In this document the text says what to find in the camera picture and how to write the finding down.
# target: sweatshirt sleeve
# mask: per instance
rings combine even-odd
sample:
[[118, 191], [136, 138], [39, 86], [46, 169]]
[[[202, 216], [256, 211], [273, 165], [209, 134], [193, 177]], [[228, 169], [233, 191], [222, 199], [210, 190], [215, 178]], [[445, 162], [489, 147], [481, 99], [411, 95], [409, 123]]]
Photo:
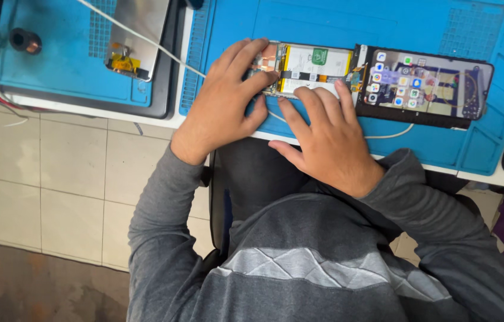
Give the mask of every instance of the sweatshirt sleeve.
[[187, 220], [202, 168], [178, 159], [169, 145], [148, 179], [129, 226], [127, 321], [169, 321], [194, 307], [204, 276]]
[[480, 215], [425, 185], [410, 149], [378, 161], [383, 179], [359, 200], [415, 239], [419, 267], [436, 277], [454, 300], [483, 320], [504, 321], [504, 256]]

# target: tiled floor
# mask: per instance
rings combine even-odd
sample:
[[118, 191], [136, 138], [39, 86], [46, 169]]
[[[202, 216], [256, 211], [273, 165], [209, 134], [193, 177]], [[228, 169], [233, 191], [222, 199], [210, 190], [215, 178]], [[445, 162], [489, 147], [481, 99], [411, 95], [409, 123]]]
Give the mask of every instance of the tiled floor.
[[[0, 107], [0, 244], [127, 270], [134, 205], [173, 130], [131, 122]], [[466, 191], [492, 225], [501, 195]], [[212, 250], [208, 190], [198, 188], [188, 219], [201, 256]], [[393, 252], [415, 265], [406, 234]]]

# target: gray sweatshirt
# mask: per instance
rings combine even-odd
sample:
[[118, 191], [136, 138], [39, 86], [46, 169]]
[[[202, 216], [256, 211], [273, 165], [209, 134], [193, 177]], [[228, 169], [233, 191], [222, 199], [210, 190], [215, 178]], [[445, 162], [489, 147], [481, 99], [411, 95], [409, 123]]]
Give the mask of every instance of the gray sweatshirt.
[[419, 246], [420, 268], [350, 206], [322, 194], [272, 203], [231, 232], [208, 275], [187, 218], [202, 165], [170, 149], [129, 228], [128, 321], [504, 321], [504, 256], [480, 216], [425, 185], [408, 149], [360, 201]]

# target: hand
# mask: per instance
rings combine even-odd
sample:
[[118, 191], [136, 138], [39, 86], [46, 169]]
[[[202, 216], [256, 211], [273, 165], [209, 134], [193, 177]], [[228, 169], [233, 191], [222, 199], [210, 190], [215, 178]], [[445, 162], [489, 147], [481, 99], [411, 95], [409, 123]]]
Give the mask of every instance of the hand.
[[335, 83], [340, 102], [328, 90], [300, 87], [294, 91], [312, 122], [306, 124], [290, 101], [278, 99], [302, 152], [282, 141], [270, 141], [300, 171], [355, 198], [368, 194], [385, 170], [370, 155], [357, 122], [352, 96], [341, 81]]
[[212, 64], [186, 120], [172, 138], [171, 150], [180, 160], [199, 165], [216, 148], [250, 136], [266, 119], [264, 96], [256, 100], [248, 117], [244, 111], [254, 95], [278, 79], [277, 72], [259, 72], [246, 81], [242, 76], [267, 45], [266, 38], [241, 40]]

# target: white desk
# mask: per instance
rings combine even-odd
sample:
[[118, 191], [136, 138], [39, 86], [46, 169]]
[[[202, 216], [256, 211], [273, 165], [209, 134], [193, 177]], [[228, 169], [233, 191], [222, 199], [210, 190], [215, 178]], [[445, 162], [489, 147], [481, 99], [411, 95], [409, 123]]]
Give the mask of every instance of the white desk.
[[[192, 25], [192, 10], [187, 9], [186, 14], [185, 14], [185, 18], [184, 18], [183, 41], [182, 41], [182, 49], [181, 49], [181, 55], [180, 55], [180, 59], [182, 59], [183, 61], [186, 60], [186, 55], [188, 52], [188, 40], [190, 39], [191, 25]], [[184, 67], [182, 67], [182, 66], [180, 67], [179, 73], [180, 73], [180, 75], [184, 75]], [[119, 112], [105, 111], [102, 109], [90, 108], [90, 107], [85, 107], [85, 106], [76, 106], [76, 105], [72, 105], [72, 104], [58, 103], [58, 102], [54, 102], [54, 101], [36, 99], [33, 97], [27, 97], [27, 96], [14, 95], [14, 96], [10, 96], [10, 98], [14, 102], [16, 102], [18, 104], [26, 105], [26, 106], [35, 106], [35, 107], [41, 107], [41, 108], [47, 108], [47, 109], [55, 109], [55, 110], [64, 111], [64, 112], [85, 114], [85, 115], [97, 116], [97, 117], [105, 117], [108, 119], [131, 121], [131, 122], [137, 122], [137, 123], [141, 123], [141, 124], [149, 124], [152, 126], [178, 128], [182, 124], [182, 122], [184, 121], [184, 118], [185, 118], [184, 116], [180, 115], [180, 113], [179, 113], [179, 102], [180, 102], [180, 94], [182, 91], [183, 78], [184, 77], [179, 77], [179, 79], [178, 79], [177, 97], [175, 98], [175, 113], [174, 113], [173, 117], [170, 118], [169, 120], [151, 119], [150, 117], [136, 116], [136, 115], [131, 115], [131, 114], [119, 113]], [[278, 140], [282, 140], [282, 141], [285, 141], [285, 142], [288, 142], [291, 144], [298, 144], [298, 140], [296, 140], [296, 139], [292, 139], [292, 138], [284, 137], [284, 136], [279, 136], [279, 135], [274, 135], [274, 134], [268, 134], [265, 132], [255, 132], [252, 136], [260, 138], [260, 139], [266, 139], [266, 140], [278, 139]], [[378, 155], [374, 155], [373, 157], [376, 159], [382, 158], [382, 156], [378, 156]], [[470, 179], [470, 180], [475, 180], [478, 182], [485, 182], [485, 183], [490, 183], [493, 185], [504, 186], [504, 170], [503, 170], [500, 162], [497, 166], [495, 173], [489, 177], [484, 176], [484, 175], [477, 175], [477, 174], [471, 174], [468, 172], [457, 171], [457, 170], [450, 170], [447, 168], [437, 167], [434, 165], [423, 165], [423, 167], [426, 170], [433, 170], [433, 171], [438, 171], [438, 172], [444, 172], [447, 174], [453, 174], [459, 178]]]

